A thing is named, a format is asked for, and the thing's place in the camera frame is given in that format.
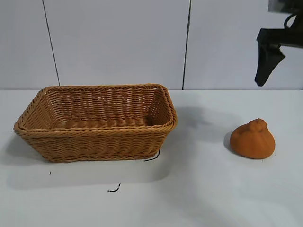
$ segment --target white wall panel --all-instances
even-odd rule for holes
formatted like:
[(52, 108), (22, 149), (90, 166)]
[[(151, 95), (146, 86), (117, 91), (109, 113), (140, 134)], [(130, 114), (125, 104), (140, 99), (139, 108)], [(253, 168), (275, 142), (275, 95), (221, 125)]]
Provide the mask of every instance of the white wall panel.
[[(267, 0), (193, 0), (185, 89), (258, 89), (257, 35), (283, 28), (288, 14), (267, 11)], [(262, 89), (301, 89), (303, 50), (282, 47), (286, 58)]]
[(57, 84), (42, 1), (0, 1), (0, 89)]
[(181, 89), (188, 0), (45, 0), (61, 85)]

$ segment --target woven basket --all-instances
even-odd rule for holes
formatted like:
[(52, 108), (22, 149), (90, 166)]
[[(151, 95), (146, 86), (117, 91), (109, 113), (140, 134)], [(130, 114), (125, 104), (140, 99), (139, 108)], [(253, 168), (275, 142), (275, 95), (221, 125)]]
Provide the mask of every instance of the woven basket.
[(161, 85), (55, 86), (38, 92), (14, 131), (53, 162), (143, 159), (177, 121)]

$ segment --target basket rim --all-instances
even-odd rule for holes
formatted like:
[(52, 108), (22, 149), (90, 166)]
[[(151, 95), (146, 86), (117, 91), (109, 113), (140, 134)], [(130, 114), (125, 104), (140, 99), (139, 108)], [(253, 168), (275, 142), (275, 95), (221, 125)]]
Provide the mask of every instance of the basket rim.
[[(47, 91), (51, 90), (58, 90), (58, 89), (71, 89), (74, 88), (76, 90), (78, 89), (133, 89), (133, 88), (142, 88), (142, 87), (153, 87), (153, 88), (160, 88), (164, 91), (164, 96), (166, 99), (166, 102), (169, 107), (171, 118), (169, 121), (167, 121), (163, 125), (153, 125), (153, 126), (140, 126), (140, 127), (104, 127), (104, 128), (53, 128), (53, 129), (28, 129), (24, 127), (24, 122), (27, 120), (27, 118), (30, 116), (31, 111), (34, 109), (36, 105), (39, 104), (39, 101), (42, 99), (43, 95), (46, 94)], [(41, 89), (35, 98), (30, 102), (30, 104), (27, 106), (26, 110), (22, 113), (22, 115), (19, 117), (19, 119), (14, 124), (14, 131), (18, 135), (28, 135), (28, 136), (34, 136), (34, 137), (53, 137), (53, 136), (76, 136), (77, 134), (83, 134), (86, 135), (97, 135), (97, 134), (146, 134), (146, 133), (163, 133), (163, 132), (170, 132), (173, 130), (176, 125), (178, 124), (178, 117), (176, 110), (174, 108), (174, 105), (172, 103), (172, 100), (170, 98), (169, 92), (167, 88), (165, 88), (161, 84), (133, 84), (133, 85), (94, 85), (94, 86), (49, 86)]]

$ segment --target black wire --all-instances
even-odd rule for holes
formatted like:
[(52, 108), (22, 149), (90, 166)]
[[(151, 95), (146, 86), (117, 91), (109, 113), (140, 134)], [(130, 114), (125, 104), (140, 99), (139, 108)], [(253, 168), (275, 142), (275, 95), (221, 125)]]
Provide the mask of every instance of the black wire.
[(116, 191), (118, 191), (119, 188), (120, 188), (120, 185), (121, 185), (121, 184), (118, 185), (117, 189), (115, 189), (115, 190), (108, 190), (108, 192), (116, 192)]
[(160, 151), (161, 151), (161, 150), (159, 150), (158, 155), (157, 155), (156, 157), (153, 157), (153, 158), (151, 158), (151, 159), (144, 160), (143, 162), (148, 162), (148, 161), (155, 160), (156, 158), (158, 158), (158, 157), (159, 157), (159, 155), (160, 155)]
[(298, 14), (297, 13), (293, 13), (291, 14), (288, 18), (286, 18), (286, 20), (284, 21), (284, 28), (285, 29), (290, 29), (290, 27), (287, 25), (289, 20), (295, 16), (297, 16)]

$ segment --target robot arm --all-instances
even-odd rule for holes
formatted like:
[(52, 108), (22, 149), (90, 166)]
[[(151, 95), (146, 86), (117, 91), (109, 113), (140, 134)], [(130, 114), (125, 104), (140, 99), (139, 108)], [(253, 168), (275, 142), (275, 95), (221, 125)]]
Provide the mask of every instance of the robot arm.
[[(262, 87), (274, 68), (285, 58), (280, 46), (303, 48), (303, 0), (278, 0), (281, 11), (292, 13), (284, 22), (284, 29), (262, 28), (258, 34), (258, 68), (255, 82)], [(291, 26), (288, 21), (295, 17)]]

